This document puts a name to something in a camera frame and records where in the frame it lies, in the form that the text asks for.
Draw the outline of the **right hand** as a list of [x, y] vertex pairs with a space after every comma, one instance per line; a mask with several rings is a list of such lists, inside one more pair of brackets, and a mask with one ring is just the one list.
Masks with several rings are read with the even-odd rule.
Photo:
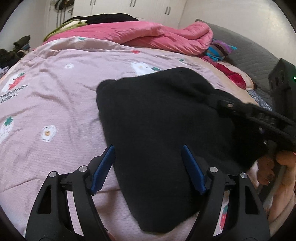
[[[276, 160], [286, 166], [286, 170], [269, 209], [268, 222], [271, 236], [280, 229], [295, 206], [295, 153], [280, 152], [276, 154]], [[262, 185], [269, 185], [275, 177], [274, 161], [266, 155], [260, 158], [257, 164], [257, 180]]]

